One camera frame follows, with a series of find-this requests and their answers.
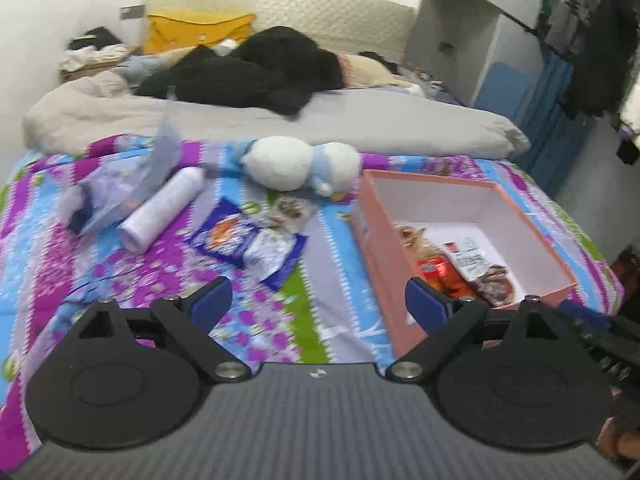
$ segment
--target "pink box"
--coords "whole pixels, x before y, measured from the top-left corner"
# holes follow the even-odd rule
[[[489,261],[510,271],[516,301],[503,308],[517,308],[526,294],[556,306],[576,285],[545,237],[493,182],[367,170],[351,220],[396,356],[426,337],[404,306],[406,282],[421,273],[396,225],[425,227],[436,244],[471,236]]]

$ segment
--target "small snack packet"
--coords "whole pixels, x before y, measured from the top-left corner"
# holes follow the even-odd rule
[[[247,269],[274,291],[293,271],[305,243],[306,236],[257,226],[226,198],[189,240],[199,252]]]
[[[399,227],[398,231],[430,286],[450,298],[476,296],[442,250],[424,238],[425,229]]]
[[[311,200],[281,196],[265,216],[268,222],[282,225],[291,233],[300,233],[315,212],[316,206]]]
[[[460,274],[480,296],[493,306],[513,303],[513,283],[507,277],[509,270],[486,259],[473,238],[444,244],[444,251]]]

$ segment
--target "hanging clothes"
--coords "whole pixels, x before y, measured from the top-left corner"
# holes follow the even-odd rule
[[[605,111],[617,111],[637,46],[638,20],[630,1],[600,0],[560,101],[564,113],[573,120],[578,112],[602,117]]]
[[[564,0],[549,19],[545,43],[562,57],[577,56],[584,46],[584,34],[597,0]]]

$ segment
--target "black circular mount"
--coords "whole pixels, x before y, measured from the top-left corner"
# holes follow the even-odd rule
[[[517,450],[591,440],[610,392],[586,354],[558,340],[522,338],[454,359],[436,383],[443,415],[473,438]]]
[[[52,354],[28,387],[31,420],[50,440],[83,449],[137,446],[169,433],[195,409],[198,375],[170,352],[111,338],[74,349]]]

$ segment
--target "blue gripper pad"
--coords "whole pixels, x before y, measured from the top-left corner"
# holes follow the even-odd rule
[[[209,334],[231,307],[231,282],[220,276],[185,298],[185,312],[189,320]]]
[[[452,301],[420,278],[412,278],[404,288],[404,305],[425,333],[443,326],[451,313]]]
[[[607,316],[591,310],[590,308],[586,308],[581,304],[574,303],[573,301],[564,300],[558,305],[556,312],[573,319],[580,319],[594,330],[602,330],[603,332],[606,332],[611,327],[611,323],[607,319]]]

